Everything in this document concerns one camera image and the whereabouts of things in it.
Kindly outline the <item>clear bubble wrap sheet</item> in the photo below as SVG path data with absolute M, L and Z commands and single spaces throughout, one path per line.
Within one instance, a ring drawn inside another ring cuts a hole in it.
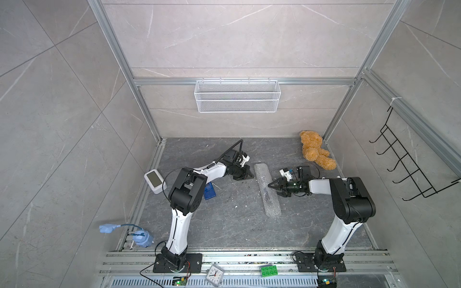
M 265 163 L 257 163 L 254 165 L 254 169 L 266 216 L 270 218 L 280 217 L 282 210 L 278 195 L 276 190 L 269 187 L 273 180 L 268 166 Z

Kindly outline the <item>blue tape dispenser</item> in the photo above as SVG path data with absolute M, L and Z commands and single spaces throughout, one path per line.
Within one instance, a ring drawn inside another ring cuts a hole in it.
M 204 199 L 209 200 L 209 199 L 212 199 L 214 197 L 216 197 L 216 192 L 215 192 L 215 189 L 214 189 L 214 186 L 213 186 L 212 182 L 209 182 L 205 186 Z

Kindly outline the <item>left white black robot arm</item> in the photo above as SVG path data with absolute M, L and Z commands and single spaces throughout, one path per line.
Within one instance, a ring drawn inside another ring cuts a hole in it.
M 235 181 L 253 179 L 254 175 L 247 164 L 249 160 L 247 153 L 229 149 L 217 160 L 201 168 L 181 168 L 168 195 L 172 223 L 169 239 L 161 250 L 171 270 L 180 271 L 186 264 L 188 230 L 192 215 L 204 197 L 205 186 L 227 175 Z

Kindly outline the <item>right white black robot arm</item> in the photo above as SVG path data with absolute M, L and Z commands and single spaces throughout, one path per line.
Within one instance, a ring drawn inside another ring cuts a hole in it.
M 294 252 L 299 272 L 345 272 L 345 248 L 354 232 L 376 214 L 376 206 L 359 177 L 316 178 L 309 166 L 282 169 L 280 178 L 268 184 L 283 198 L 301 193 L 304 196 L 331 196 L 335 218 L 316 246 L 314 253 Z

